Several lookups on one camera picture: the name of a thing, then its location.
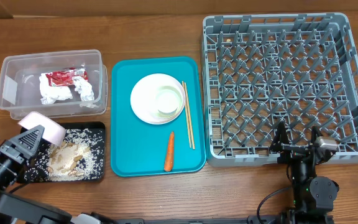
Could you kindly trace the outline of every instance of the white crumpled paper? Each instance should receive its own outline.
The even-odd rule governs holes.
[[[72,99],[73,95],[68,86],[49,86],[47,76],[43,73],[40,76],[41,103],[49,105],[57,100]]]
[[[92,90],[92,85],[86,81],[83,77],[76,76],[73,77],[73,83],[75,85],[75,91],[77,91],[81,96],[81,101],[92,101],[94,100],[94,93]],[[80,106],[86,106],[89,108],[94,108],[96,105],[92,103],[82,103]]]

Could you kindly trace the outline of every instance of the black tray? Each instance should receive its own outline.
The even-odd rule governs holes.
[[[93,122],[81,122],[81,123],[59,123],[60,126],[64,127],[65,129],[81,129],[84,130],[88,128],[90,131],[89,135],[99,135],[102,137],[102,141],[97,142],[94,146],[90,146],[90,152],[96,156],[96,160],[102,163],[100,170],[97,174],[91,174],[90,176],[84,176],[83,179],[80,180],[48,180],[48,172],[46,172],[46,168],[48,165],[48,154],[47,150],[50,147],[50,143],[43,143],[40,148],[39,152],[35,157],[35,161],[39,161],[44,157],[43,161],[41,161],[41,168],[37,168],[33,166],[29,168],[29,170],[25,171],[22,175],[19,176],[17,179],[18,183],[28,183],[28,180],[25,178],[30,179],[30,183],[40,183],[40,182],[76,182],[76,181],[99,181],[104,176],[104,165],[105,165],[105,152],[106,152],[106,127],[100,121],[93,121]],[[99,149],[101,153],[97,154],[96,149]]]

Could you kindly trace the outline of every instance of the gray dish rack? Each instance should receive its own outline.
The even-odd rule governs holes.
[[[208,163],[275,163],[285,122],[292,144],[311,127],[339,143],[329,161],[358,162],[358,55],[341,13],[208,16],[202,72]]]

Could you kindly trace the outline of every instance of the white plate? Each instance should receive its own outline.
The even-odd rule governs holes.
[[[167,102],[170,104],[166,108],[161,108],[163,104],[158,101],[163,91],[169,92],[164,98],[171,99]],[[185,103],[185,91],[182,85],[178,80],[166,74],[147,75],[136,83],[131,93],[133,112],[139,119],[149,124],[165,124],[174,120],[182,112]],[[169,116],[168,111],[175,107],[176,112]]]

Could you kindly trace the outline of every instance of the wooden chopsticks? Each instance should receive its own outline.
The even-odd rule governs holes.
[[[194,135],[193,135],[193,125],[191,123],[191,113],[190,113],[190,104],[189,104],[189,96],[187,94],[187,86],[184,81],[181,82],[183,89],[185,89],[186,94],[186,103],[185,103],[185,111],[186,111],[186,124],[187,124],[187,135],[189,137],[189,147],[196,149],[194,144]]]

